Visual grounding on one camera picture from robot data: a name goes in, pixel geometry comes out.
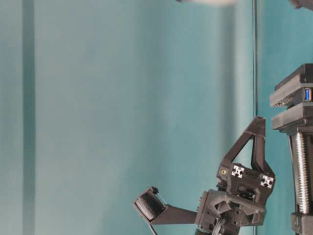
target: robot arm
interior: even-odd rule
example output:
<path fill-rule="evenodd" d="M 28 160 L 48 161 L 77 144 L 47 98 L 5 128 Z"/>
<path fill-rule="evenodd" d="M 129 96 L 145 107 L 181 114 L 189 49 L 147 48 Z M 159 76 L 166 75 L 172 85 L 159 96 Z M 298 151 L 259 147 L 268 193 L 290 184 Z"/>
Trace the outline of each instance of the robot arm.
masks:
<path fill-rule="evenodd" d="M 253 140 L 252 169 L 233 163 L 249 140 Z M 197 224 L 196 235 L 237 235 L 242 226 L 262 225 L 275 182 L 264 147 L 265 119 L 256 117 L 222 159 L 218 190 L 203 193 L 198 212 L 162 203 L 155 187 L 144 191 L 133 205 L 154 235 L 153 225 L 160 224 Z"/>

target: black 3d-printed part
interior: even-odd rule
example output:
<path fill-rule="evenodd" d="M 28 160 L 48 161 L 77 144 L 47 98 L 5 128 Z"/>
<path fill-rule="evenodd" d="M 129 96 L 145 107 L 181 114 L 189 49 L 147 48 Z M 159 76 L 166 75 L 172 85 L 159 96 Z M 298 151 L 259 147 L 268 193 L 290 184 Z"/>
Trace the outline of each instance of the black 3d-printed part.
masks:
<path fill-rule="evenodd" d="M 136 204 L 149 220 L 156 218 L 165 208 L 157 197 L 150 193 L 140 196 Z"/>

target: blue usb port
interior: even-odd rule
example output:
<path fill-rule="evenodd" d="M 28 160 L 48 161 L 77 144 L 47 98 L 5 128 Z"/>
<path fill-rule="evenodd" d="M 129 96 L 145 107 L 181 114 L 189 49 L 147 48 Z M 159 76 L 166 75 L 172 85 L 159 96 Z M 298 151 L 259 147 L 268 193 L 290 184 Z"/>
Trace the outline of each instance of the blue usb port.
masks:
<path fill-rule="evenodd" d="M 311 89 L 309 89 L 309 88 L 306 88 L 305 90 L 305 98 L 304 98 L 304 100 L 305 101 L 311 101 Z"/>

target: usb port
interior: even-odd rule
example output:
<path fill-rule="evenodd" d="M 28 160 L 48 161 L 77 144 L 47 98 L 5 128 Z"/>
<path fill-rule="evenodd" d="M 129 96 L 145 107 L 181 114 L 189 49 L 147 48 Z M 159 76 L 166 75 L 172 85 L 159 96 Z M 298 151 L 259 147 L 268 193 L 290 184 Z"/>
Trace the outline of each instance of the usb port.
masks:
<path fill-rule="evenodd" d="M 304 101 L 311 101 L 312 99 L 312 91 L 310 88 L 304 89 Z"/>

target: teal wall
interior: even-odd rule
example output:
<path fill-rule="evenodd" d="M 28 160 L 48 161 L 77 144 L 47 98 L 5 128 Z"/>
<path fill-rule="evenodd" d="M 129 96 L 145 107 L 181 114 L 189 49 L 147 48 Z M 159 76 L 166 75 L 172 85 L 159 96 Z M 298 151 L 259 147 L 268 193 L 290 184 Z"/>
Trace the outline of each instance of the teal wall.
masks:
<path fill-rule="evenodd" d="M 1 4 L 1 233 L 147 234 L 150 185 L 195 210 L 254 116 L 252 2 Z"/>
<path fill-rule="evenodd" d="M 287 136 L 273 131 L 270 118 L 285 108 L 270 108 L 274 86 L 303 63 L 313 62 L 313 12 L 295 10 L 287 1 L 258 1 L 258 113 L 268 120 L 266 157 L 277 182 L 265 225 L 258 235 L 293 235 L 294 186 Z"/>
<path fill-rule="evenodd" d="M 0 233 L 22 234 L 22 2 L 0 1 Z"/>

